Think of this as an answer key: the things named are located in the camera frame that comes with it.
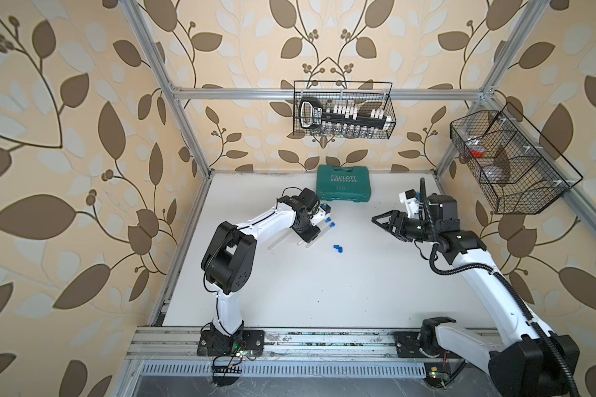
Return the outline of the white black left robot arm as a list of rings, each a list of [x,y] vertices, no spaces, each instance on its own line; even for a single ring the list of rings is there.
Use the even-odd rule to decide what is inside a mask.
[[[268,211],[244,223],[220,223],[200,263],[202,284],[215,296],[215,315],[201,328],[199,356],[262,354],[265,332],[245,329],[239,297],[253,273],[258,245],[281,232],[312,243],[321,234],[320,224],[329,219],[330,213],[329,204],[322,202],[313,190],[304,188],[298,195],[277,198]]]

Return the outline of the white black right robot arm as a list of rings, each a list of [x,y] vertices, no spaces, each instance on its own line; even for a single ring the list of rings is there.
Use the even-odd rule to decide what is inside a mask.
[[[430,243],[426,260],[438,276],[463,276],[498,330],[490,342],[449,317],[426,319],[418,336],[427,357],[453,352],[484,372],[502,396],[577,396],[579,347],[539,318],[495,264],[480,237],[460,226],[457,201],[408,190],[406,208],[372,217],[405,243]]]

